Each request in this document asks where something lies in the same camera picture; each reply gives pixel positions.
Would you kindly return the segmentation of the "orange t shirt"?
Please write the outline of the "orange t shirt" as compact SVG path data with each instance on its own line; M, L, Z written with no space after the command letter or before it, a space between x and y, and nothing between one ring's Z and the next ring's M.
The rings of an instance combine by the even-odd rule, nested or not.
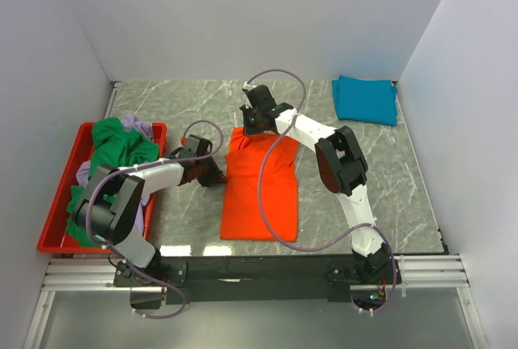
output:
M244 134L233 129L225 156L220 238L294 242L298 236L299 197L295 160L299 143L283 138L272 150L275 134Z

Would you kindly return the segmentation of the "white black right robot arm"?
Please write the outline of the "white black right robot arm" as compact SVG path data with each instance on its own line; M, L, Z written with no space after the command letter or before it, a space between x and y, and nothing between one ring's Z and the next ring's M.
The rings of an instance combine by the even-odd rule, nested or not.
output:
M300 252L325 250L346 236L351 236L351 248L356 259L355 273L364 283L374 283L391 270L392 285L397 284L397 263L387 237L376 226L376 217L367 194L367 161L353 130L347 126L333 128L306 117L287 103L278 104L265 85L245 85L249 105L240 107L244 117L244 132L276 133L278 137L267 150L259 168L257 203L261 219L275 240ZM321 181L339 201L348 230L320 247L304 248L283 240L266 217L262 201L262 182L271 153L285 138L291 138L312 150L316 156Z

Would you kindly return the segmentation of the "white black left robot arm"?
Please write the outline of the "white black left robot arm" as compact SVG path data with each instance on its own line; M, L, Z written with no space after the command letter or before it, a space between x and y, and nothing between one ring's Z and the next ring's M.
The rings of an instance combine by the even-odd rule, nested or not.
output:
M145 286L166 281L160 251L135 225L142 196L197 181L203 187L227 182L212 156L210 140L191 134L182 146L154 162L94 171L70 215L98 245L120 254Z

